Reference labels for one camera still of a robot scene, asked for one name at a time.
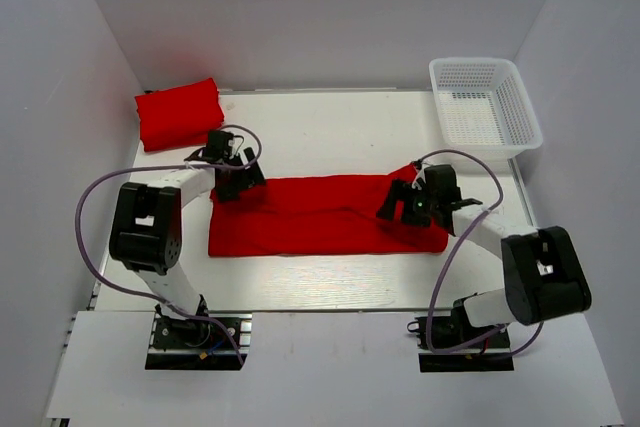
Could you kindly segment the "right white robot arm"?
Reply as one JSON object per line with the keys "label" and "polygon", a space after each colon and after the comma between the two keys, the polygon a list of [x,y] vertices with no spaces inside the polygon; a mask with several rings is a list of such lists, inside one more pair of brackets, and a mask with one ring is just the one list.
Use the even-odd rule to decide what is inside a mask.
{"label": "right white robot arm", "polygon": [[478,199],[464,197],[454,168],[425,166],[411,181],[395,179],[377,212],[412,227],[439,227],[454,237],[454,252],[470,242],[501,263],[499,289],[458,299],[450,310],[450,345],[433,340],[428,314],[424,346],[438,354],[473,348],[512,323],[524,326],[582,313],[592,293],[569,232],[559,226],[519,225]]}

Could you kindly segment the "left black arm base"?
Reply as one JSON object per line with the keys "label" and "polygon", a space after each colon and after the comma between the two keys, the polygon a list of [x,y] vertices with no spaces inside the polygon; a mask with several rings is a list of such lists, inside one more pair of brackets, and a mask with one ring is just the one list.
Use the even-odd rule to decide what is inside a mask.
{"label": "left black arm base", "polygon": [[252,332],[252,315],[223,314],[212,323],[154,315],[145,369],[148,371],[240,371]]}

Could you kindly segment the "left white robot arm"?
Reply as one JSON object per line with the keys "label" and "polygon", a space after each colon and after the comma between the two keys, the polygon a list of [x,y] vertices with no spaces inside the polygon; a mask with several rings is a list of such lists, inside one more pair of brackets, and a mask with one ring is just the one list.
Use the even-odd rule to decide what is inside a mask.
{"label": "left white robot arm", "polygon": [[262,143],[239,150],[237,137],[231,130],[213,130],[206,144],[182,164],[147,167],[145,171],[162,175],[147,183],[127,181],[117,196],[109,255],[142,279],[149,291],[118,290],[156,301],[164,316],[180,317],[177,334],[191,346],[209,339],[212,324],[203,295],[180,265],[182,213],[196,198],[226,181],[233,193],[264,182],[258,163]]}

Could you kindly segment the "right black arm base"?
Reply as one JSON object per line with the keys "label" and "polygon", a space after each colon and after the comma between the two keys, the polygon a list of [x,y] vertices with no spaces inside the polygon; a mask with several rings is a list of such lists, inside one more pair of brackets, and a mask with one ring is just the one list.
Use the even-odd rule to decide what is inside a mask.
{"label": "right black arm base", "polygon": [[[435,355],[426,342],[427,320],[427,316],[415,317],[407,324],[408,333],[418,341],[421,373],[489,373],[514,370],[510,357],[511,342],[505,329],[466,349]],[[490,327],[465,327],[449,315],[438,315],[432,322],[432,343],[436,349],[449,349],[490,330]]]}

